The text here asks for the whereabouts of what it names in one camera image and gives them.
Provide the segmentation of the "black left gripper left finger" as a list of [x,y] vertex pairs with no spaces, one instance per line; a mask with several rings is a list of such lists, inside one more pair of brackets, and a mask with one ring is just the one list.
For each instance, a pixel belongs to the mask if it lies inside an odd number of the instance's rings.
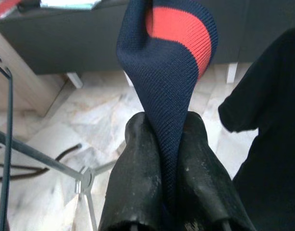
[[159,231],[162,212],[160,154],[144,112],[125,127],[126,147],[114,165],[100,231]]

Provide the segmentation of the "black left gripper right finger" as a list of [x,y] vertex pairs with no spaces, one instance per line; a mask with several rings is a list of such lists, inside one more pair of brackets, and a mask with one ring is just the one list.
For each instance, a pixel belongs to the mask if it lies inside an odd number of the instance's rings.
[[201,116],[188,112],[177,165],[177,217],[183,231],[255,230],[232,180],[209,146]]

